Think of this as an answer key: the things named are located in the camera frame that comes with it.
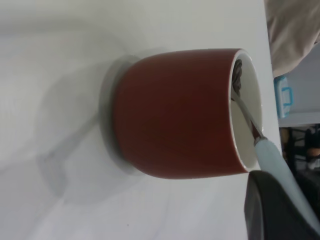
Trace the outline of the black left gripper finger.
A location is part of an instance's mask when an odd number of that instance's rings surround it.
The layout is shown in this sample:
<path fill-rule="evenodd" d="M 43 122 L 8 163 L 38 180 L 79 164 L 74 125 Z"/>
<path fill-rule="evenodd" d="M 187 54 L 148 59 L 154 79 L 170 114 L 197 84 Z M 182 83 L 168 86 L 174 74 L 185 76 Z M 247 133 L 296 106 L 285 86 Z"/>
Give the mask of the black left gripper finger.
<path fill-rule="evenodd" d="M 269 173 L 249 173 L 244 202 L 249 240 L 318 240 L 320 234 L 301 215 Z"/>

